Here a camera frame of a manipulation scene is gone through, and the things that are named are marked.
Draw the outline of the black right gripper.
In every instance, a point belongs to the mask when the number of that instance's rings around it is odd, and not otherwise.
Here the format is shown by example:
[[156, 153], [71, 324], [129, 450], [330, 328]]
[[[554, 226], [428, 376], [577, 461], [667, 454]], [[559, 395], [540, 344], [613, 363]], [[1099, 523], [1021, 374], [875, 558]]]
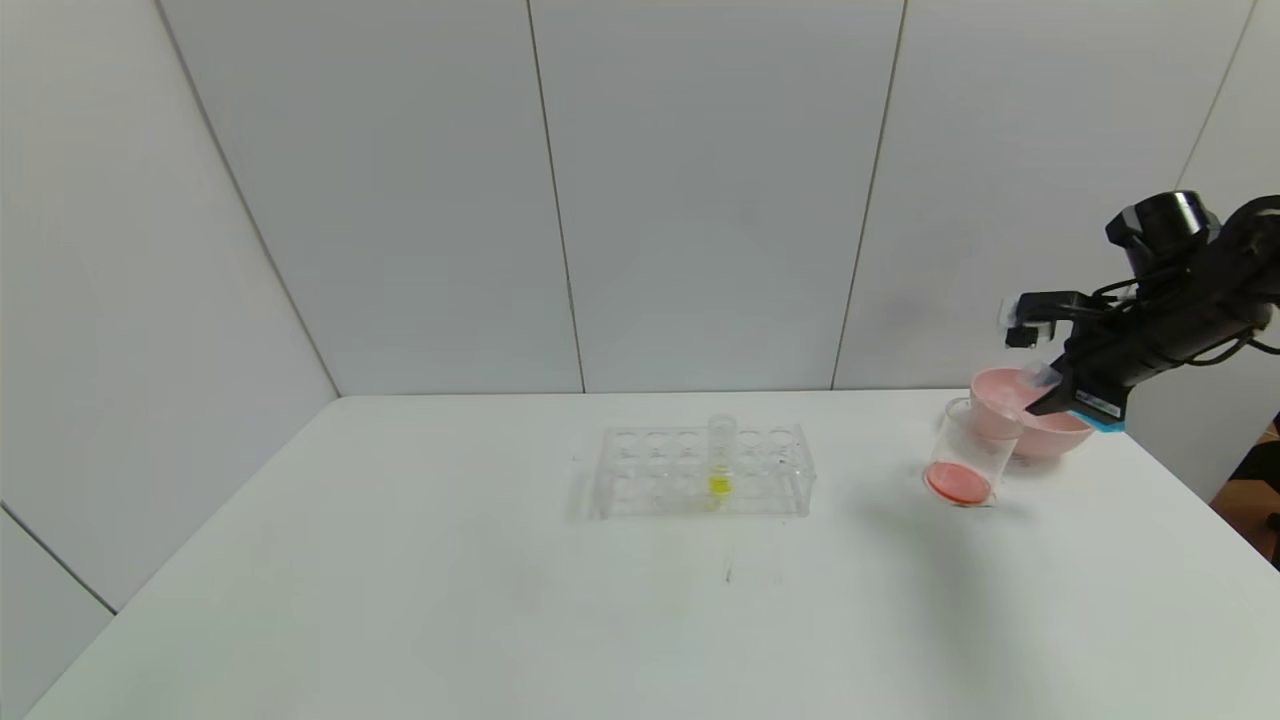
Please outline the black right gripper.
[[1203, 352], [1203, 340], [1167, 323], [1121, 329], [1078, 323], [1052, 363], [1060, 382], [1025, 406], [1033, 416], [1073, 413], [1101, 427], [1121, 427], [1132, 391]]

